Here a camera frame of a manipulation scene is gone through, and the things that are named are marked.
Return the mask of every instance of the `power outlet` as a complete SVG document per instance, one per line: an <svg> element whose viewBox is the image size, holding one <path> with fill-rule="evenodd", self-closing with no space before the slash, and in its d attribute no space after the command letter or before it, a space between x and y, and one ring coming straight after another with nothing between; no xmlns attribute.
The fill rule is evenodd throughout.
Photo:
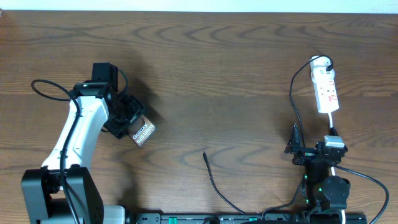
<svg viewBox="0 0 398 224"><path fill-rule="evenodd" d="M335 71L333 69L326 71L330 63L326 57L320 57L310 63L311 79L319 113L331 113L339 108L334 80Z"/></svg>

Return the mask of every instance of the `white wall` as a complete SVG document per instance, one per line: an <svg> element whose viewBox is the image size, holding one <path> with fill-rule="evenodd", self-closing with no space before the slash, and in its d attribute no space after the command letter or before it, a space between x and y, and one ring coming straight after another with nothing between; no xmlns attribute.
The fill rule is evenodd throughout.
<svg viewBox="0 0 398 224"><path fill-rule="evenodd" d="M4 10L398 13L398 0L1 0Z"/></svg>

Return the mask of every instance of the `wood grain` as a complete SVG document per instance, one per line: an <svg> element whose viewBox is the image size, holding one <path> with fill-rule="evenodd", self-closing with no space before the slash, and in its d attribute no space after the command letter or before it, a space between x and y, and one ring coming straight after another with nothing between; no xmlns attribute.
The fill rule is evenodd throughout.
<svg viewBox="0 0 398 224"><path fill-rule="evenodd" d="M108 204L163 212L234 212L212 189L206 151L222 193L247 212L290 200L303 172L283 153L296 122L288 90L312 55L335 61L335 125L349 147L342 165L385 183L398 214L398 16L174 12L7 11L0 18L0 223L26 223L26 169L54 147L68 104L30 89L35 78L71 89L110 61L148 106L158 130L138 148L101 133L91 174ZM307 144L321 140L309 68L294 98ZM58 90L40 86L48 94ZM382 189L349 178L348 210L372 219Z"/></svg>

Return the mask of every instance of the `black cable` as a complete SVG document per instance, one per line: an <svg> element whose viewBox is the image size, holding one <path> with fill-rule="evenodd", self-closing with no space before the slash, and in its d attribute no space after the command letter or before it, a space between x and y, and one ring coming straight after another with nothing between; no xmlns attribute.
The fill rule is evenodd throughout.
<svg viewBox="0 0 398 224"><path fill-rule="evenodd" d="M75 127L76 127L77 122L78 122L79 117L80 117L80 106L79 106L79 104L77 103L77 100L76 100L76 99L69 93L69 91L66 90L64 87L62 87L62 86L60 86L60 85L58 85L58 84L56 84L56 83L54 83L54 82L48 81L48 80L33 80L32 83L31 83L32 89L33 89L37 94L39 94L40 96L44 96L44 97L46 97L46 98L48 98L48 99L51 99L51 100L70 101L70 100L66 100L66 99L59 99L59 98L54 98L54 97L51 97L51 96L47 96L47 95L45 95L45 94L39 92L38 90L36 90L36 88L35 88L35 86L34 86L35 83L37 83L37 82L39 82L39 83L40 83L40 82L41 82L41 83L47 83L47 84L50 84L50 85L53 85L53 86L59 88L60 90L62 90L63 92L65 92L65 93L69 96L70 100L72 100L73 103L74 103L75 106L76 106L75 120L73 121L72 126L70 127L69 133L68 133L68 135L67 135L67 137L66 137L66 139L65 139L65 142L63 143L63 147L62 147L62 150L61 150L61 152L60 152L60 155L61 155L61 156L60 156L60 181L61 181L61 186L62 186L62 188L63 188L63 193L65 194L65 198L66 198L66 200L67 200L69 209L70 209L70 211L71 211L71 213L72 213L73 219L74 219L74 221L75 221L76 224L80 224L79 218L78 218L78 216L77 216L77 212L76 212L76 210L75 210L75 207L73 206L72 198L70 197L70 194L69 194L68 184L67 184L67 180L66 180L66 177L65 177L65 171L64 171L64 167L65 167L65 154L66 154L67 151L68 151L67 148L68 148L68 144L69 144L70 138L71 138L71 136L72 136L72 134L73 134L73 131L75 130Z"/></svg>
<svg viewBox="0 0 398 224"><path fill-rule="evenodd" d="M370 176L368 176L368 175L362 174L362 173L360 173L360 172L356 172L356 171L351 170L351 169L347 169L347 168L345 168L345 167L338 166L338 165L336 165L336 164L330 162L328 159L326 159L326 158L323 156L322 152L319 152L319 155L320 155L320 157L321 157L329 166L333 166L333 167L336 167L337 169L343 170L343 171L345 171L345 172L349 172L349 173L351 173L351 174L355 174L355 175L358 175L358 176L363 177L363 178L365 178L365 179L371 180L371 181L377 183L380 187L383 188L384 192L386 193L386 199L384 200L384 204L383 204L383 206L381 207L379 213L373 218L373 220L372 220L369 224L375 223L375 222L381 217L381 215L384 213L385 209L387 208L388 201L390 200L390 194L389 194L389 192L388 192L387 187L386 187L382 182L376 180L376 179L373 178L373 177L370 177Z"/></svg>
<svg viewBox="0 0 398 224"><path fill-rule="evenodd" d="M214 180L213 180L213 175L211 174L211 169L210 169L209 161L208 161L207 156L206 156L206 153L205 153L204 151L203 151L203 159L204 159L205 162L206 162L207 171L209 172L210 182L211 182L211 184L212 184L214 190L215 190L216 193L218 194L218 196L220 196L222 199L224 199L224 201L225 201L226 203L228 203L231 207L235 208L235 210L238 211L240 214L245 215L246 212L242 211L242 210L239 209L237 206L235 206L234 204L232 204L227 198L225 198L225 197L220 193L220 191L218 191L218 189L217 189L217 187L216 187L216 184L214 183Z"/></svg>
<svg viewBox="0 0 398 224"><path fill-rule="evenodd" d="M296 200L297 195L298 195L299 192L300 192L300 188L301 188L302 183L303 183L303 179L300 181L300 184L299 184L298 187L297 187L296 193L294 193L293 199L292 199L289 203L284 204L284 205L280 205L280 206L276 206L276 207L267 208L267 210L265 210L265 211L261 214L261 220L264 220L264 219L265 219L265 215L266 215L267 213L269 213L270 211L272 211L272 210L279 210L279 211L283 214L283 216L284 216L287 220L289 220L289 219L286 217L286 215L281 211L281 209L282 209L282 208L289 207L289 206L291 206L291 205L294 203L294 201Z"/></svg>
<svg viewBox="0 0 398 224"><path fill-rule="evenodd" d="M292 98L293 81L294 81L294 78L296 77L296 75L299 74L299 72L301 72L301 70L303 70L303 68L305 68L309 63L311 63L312 61L314 61L314 60L316 60L316 59L318 59L318 58L320 58L320 57L326 57L326 58L328 58L328 59L330 60L330 65L327 66L326 71L332 70L332 69L333 69L333 60L332 60L329 56L327 56L327 55L319 55L319 56L317 56L317 57L315 57L315 58L309 60L307 63L305 63L305 64L293 75L292 82L290 83L289 98L290 98L290 102L292 103L293 110L294 110L294 112L296 112L297 119L298 119L298 123L300 124L300 133L301 133L301 139L302 139L302 142L303 142L303 147L305 147L304 130L303 130L303 124L302 124L302 122L301 122L301 118L300 118L299 112L297 111L297 108L296 108L296 106L294 105L293 98Z"/></svg>
<svg viewBox="0 0 398 224"><path fill-rule="evenodd" d="M122 97L124 94L126 94L127 89L129 88L129 80L127 80L127 76L124 74L124 72L119 69L120 73L122 73L122 76L124 77L124 80L126 81L126 85L124 86L124 89L118 94L118 98Z"/></svg>

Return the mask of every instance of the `extension cord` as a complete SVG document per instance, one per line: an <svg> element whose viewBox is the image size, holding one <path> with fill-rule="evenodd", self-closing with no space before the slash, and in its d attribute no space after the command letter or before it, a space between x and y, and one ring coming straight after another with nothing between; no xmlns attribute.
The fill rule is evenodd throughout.
<svg viewBox="0 0 398 224"><path fill-rule="evenodd" d="M334 80L335 71L333 69L331 71L326 70L330 64L330 59L326 57L320 57L310 63L311 79L319 113L331 113L339 108Z"/></svg>

